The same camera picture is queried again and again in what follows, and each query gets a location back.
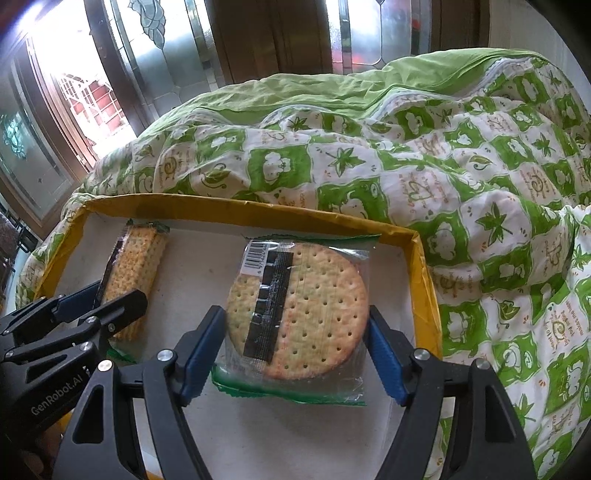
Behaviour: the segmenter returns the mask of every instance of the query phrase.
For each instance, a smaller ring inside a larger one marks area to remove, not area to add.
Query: stained glass
[[[22,118],[17,112],[15,115],[0,114],[0,128],[4,143],[10,147],[12,153],[21,160],[27,159],[27,149],[22,139]]]
[[[166,17],[160,0],[131,0],[129,8],[139,13],[139,22],[144,33],[160,50],[164,48],[164,25]]]

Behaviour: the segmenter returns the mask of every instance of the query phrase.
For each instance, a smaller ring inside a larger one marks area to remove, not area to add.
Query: plastic wrapper
[[[378,236],[248,242],[214,384],[241,397],[363,405],[369,253]]]
[[[134,224],[129,220],[105,268],[95,308],[134,289],[149,297],[169,231],[159,222]],[[121,330],[115,335],[116,340],[134,340],[143,321],[142,317]]]

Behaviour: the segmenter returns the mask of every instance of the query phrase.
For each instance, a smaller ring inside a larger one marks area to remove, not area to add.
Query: wooden door frame
[[[61,0],[3,0],[0,8],[0,69],[6,68],[12,55],[24,41],[28,32],[19,30],[17,19],[19,15],[33,4],[41,6],[37,19],[51,11]]]
[[[122,64],[119,51],[114,42],[114,33],[105,6],[101,0],[83,0],[86,18],[90,26],[90,35],[95,42],[103,70],[111,83],[119,105],[136,136],[149,127],[150,120],[142,107],[142,102],[134,84],[128,77]]]
[[[39,80],[34,71],[26,43],[23,43],[17,50],[14,64],[25,100],[37,121],[41,133],[58,157],[61,166],[64,167],[74,181],[82,182],[88,175],[88,171],[78,160],[71,143],[68,142],[66,133],[60,128],[54,114],[47,105],[42,90],[44,82]]]
[[[461,19],[464,28],[449,19]],[[487,47],[490,23],[489,0],[431,0],[430,50]]]
[[[76,176],[78,181],[83,181],[88,172],[92,170],[93,166],[99,160],[99,157],[92,150],[89,140],[74,118],[70,110],[70,105],[63,96],[57,80],[53,75],[42,71],[35,54],[34,43],[30,39],[27,40],[27,51],[29,54],[28,64],[22,67],[19,62],[17,66],[21,83],[28,83],[34,79],[35,84],[32,85],[36,85],[41,90],[41,95],[46,103],[47,113],[53,117],[54,122],[59,126],[61,133],[76,156],[76,162],[74,162],[67,155],[69,161],[73,163],[72,174]],[[27,89],[34,90],[34,87],[31,86]],[[79,168],[80,162],[83,164],[82,170]]]
[[[274,73],[332,73],[324,0],[205,0],[205,5],[227,83]]]

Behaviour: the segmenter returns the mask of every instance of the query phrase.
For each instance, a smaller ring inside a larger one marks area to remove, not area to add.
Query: green fabric
[[[421,234],[445,358],[491,362],[550,478],[591,417],[590,126],[562,72],[519,51],[225,87],[96,165],[28,260],[17,301],[31,301],[72,216],[98,195],[197,194],[407,226]],[[446,401],[428,478],[452,414]]]
[[[170,128],[198,107],[221,113],[241,125],[252,125],[279,107],[295,104],[363,117],[393,89],[412,88],[451,95],[477,80],[499,56],[523,57],[526,54],[539,56],[525,50],[471,48],[404,57],[388,63],[382,70],[347,76],[278,73],[199,95],[162,116],[142,137]]]

